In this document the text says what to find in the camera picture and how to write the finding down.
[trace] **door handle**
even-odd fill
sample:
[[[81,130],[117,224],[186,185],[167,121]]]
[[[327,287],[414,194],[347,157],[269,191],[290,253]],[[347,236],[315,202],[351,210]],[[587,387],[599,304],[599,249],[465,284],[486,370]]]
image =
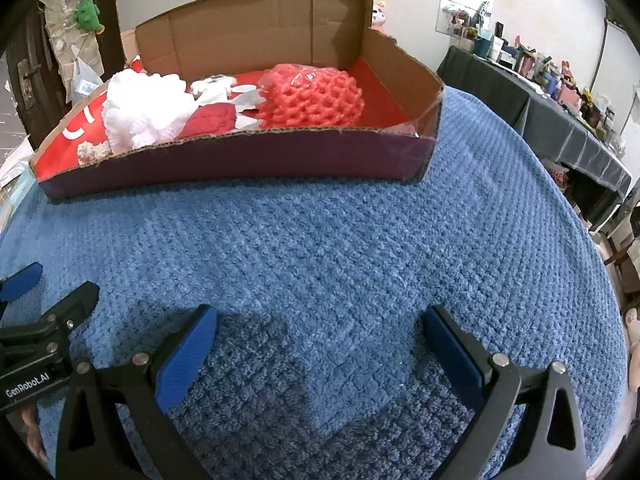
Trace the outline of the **door handle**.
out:
[[[31,77],[33,74],[35,74],[38,70],[40,70],[41,65],[37,64],[35,67],[33,67],[31,70],[29,70],[28,72],[24,73],[22,75],[23,79],[27,79],[28,77]]]
[[[29,69],[29,63],[26,59],[23,59],[18,63],[18,79],[20,80],[20,93],[22,94],[22,102],[24,103],[24,109],[28,110],[35,102],[35,96],[33,95],[33,88],[31,87],[30,76],[40,70],[40,65],[36,65],[32,69]]]

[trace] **blue gripper pad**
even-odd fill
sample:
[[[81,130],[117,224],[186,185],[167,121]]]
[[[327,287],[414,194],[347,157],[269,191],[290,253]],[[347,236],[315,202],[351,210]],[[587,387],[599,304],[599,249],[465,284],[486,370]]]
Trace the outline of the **blue gripper pad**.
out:
[[[4,282],[0,282],[0,303],[4,301],[11,303],[17,300],[36,286],[41,276],[42,266],[38,262],[33,262],[13,276],[9,276]]]
[[[422,316],[427,346],[436,356],[456,396],[471,410],[484,406],[482,374],[434,308]]]
[[[156,375],[156,402],[163,413],[182,402],[189,386],[198,375],[204,359],[211,352],[218,326],[218,311],[201,305],[190,322],[186,334]]]

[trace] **table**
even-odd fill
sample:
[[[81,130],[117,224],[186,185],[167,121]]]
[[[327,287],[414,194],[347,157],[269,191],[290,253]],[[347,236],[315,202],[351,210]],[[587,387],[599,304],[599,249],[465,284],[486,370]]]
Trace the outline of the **table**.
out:
[[[478,97],[516,130],[539,158],[578,171],[574,200],[593,228],[622,203],[629,170],[587,128],[516,75],[451,46],[438,68],[445,84]]]

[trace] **open cardboard box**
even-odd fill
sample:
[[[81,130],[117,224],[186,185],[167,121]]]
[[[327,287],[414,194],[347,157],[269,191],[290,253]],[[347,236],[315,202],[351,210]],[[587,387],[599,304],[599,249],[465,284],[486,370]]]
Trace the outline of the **open cardboard box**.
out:
[[[71,161],[64,170],[52,170],[55,165],[47,158],[52,159],[56,142],[68,139],[69,130],[84,131],[79,121],[87,129],[101,123],[102,104],[96,97],[104,94],[105,84],[76,105],[34,154],[31,165],[40,185],[50,198],[64,199],[211,178],[421,178],[436,142],[444,85],[395,40],[369,28],[372,4],[198,0],[142,23],[135,32],[149,73],[177,73],[188,83],[219,73],[259,74],[279,63],[348,70],[366,102],[357,128],[204,135],[112,155],[88,166]],[[82,140],[80,135],[72,142]]]

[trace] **blue knitted blanket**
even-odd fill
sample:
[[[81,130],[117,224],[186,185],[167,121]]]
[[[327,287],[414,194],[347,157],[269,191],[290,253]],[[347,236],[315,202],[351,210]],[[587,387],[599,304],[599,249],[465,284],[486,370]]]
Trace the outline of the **blue knitted blanket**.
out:
[[[124,364],[198,304],[220,310],[214,349],[169,413],[217,479],[429,478],[472,418],[425,346],[419,315],[434,303],[519,365],[568,364],[590,463],[626,383],[588,234],[515,131],[454,89],[420,184],[226,181],[60,204],[34,188],[0,252],[0,276],[44,265],[6,324],[100,285],[76,362]],[[40,403],[53,463],[62,405]]]

